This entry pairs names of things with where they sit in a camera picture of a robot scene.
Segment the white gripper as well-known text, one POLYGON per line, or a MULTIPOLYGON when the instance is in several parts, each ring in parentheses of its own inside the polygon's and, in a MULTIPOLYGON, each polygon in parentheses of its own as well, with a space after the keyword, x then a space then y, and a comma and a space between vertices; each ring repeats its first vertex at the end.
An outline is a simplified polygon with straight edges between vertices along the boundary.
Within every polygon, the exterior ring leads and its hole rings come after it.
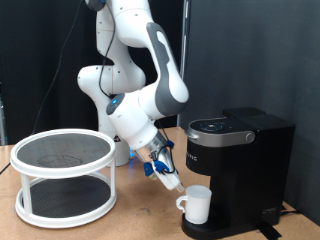
POLYGON ((170 170, 162 161, 153 161, 152 166, 155 174, 168 190, 176 189, 178 192, 185 190, 176 170, 170 170))

